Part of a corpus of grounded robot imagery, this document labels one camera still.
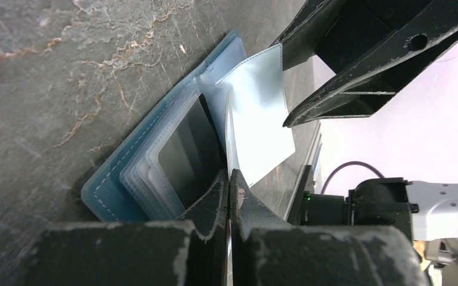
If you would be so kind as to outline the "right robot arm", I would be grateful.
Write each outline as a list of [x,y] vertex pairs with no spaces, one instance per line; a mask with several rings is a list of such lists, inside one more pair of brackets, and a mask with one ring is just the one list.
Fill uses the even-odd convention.
[[[285,127],[370,117],[458,43],[458,1],[306,1],[276,42],[285,70],[317,55],[335,73]],[[379,175],[347,198],[312,195],[307,225],[389,225],[412,241],[458,238],[458,184]]]

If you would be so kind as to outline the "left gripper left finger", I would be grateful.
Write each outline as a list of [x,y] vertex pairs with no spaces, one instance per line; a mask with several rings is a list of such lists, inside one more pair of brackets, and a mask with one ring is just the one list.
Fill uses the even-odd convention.
[[177,220],[78,222],[47,229],[24,262],[24,285],[225,285],[228,178]]

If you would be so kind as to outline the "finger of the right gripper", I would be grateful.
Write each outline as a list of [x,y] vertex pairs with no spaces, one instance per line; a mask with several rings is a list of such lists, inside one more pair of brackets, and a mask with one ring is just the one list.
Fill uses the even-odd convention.
[[335,23],[346,0],[307,0],[272,43],[282,45],[283,70],[306,62]]
[[334,76],[284,121],[369,117],[458,43],[458,1],[347,1],[315,49]]

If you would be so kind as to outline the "teal card holder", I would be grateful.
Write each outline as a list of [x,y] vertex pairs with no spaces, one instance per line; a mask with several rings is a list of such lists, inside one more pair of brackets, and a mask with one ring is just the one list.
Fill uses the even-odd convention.
[[295,152],[280,43],[248,56],[230,32],[82,187],[105,222],[173,220],[221,170],[254,185]]

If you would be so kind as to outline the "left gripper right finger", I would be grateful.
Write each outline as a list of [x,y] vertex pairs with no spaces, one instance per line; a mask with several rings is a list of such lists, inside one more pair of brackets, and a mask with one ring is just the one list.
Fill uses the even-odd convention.
[[419,211],[402,178],[369,179],[347,198],[312,195],[304,225],[278,217],[241,171],[230,177],[235,285],[428,285],[413,248]]

